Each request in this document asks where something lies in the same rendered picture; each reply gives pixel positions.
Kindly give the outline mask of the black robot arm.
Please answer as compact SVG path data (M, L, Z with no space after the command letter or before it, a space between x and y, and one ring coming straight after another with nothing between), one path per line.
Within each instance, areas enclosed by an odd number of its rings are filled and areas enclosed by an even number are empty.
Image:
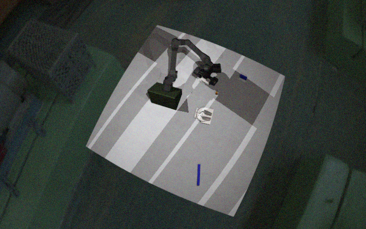
M175 68L176 68L177 50L180 45L187 45L200 57L200 59L204 63L204 64L200 65L200 69L203 70L204 74L210 73L210 75L211 75L212 73L221 73L220 63L213 64L213 62L211 62L210 57L208 55L206 55L205 53L203 53L202 51L200 51L199 48L197 48L189 39L184 40L184 39L174 38L174 39L172 39L172 42L171 42L171 46L172 46L171 68L170 68L169 75L165 77L161 90L163 90L165 92L172 91L172 88L173 88L172 82L174 82L177 78L177 71L175 71Z

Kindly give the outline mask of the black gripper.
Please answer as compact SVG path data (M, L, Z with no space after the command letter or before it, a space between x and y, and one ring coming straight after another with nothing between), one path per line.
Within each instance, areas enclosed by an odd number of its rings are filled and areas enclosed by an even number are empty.
M193 71L193 73L195 75L197 75L199 78L203 77L205 79L210 79L210 82L209 84L212 85L212 86L215 86L215 84L218 82L218 79L216 77L211 77L210 76L210 73L209 74L204 74L202 69L200 69L200 67L196 67L195 70Z

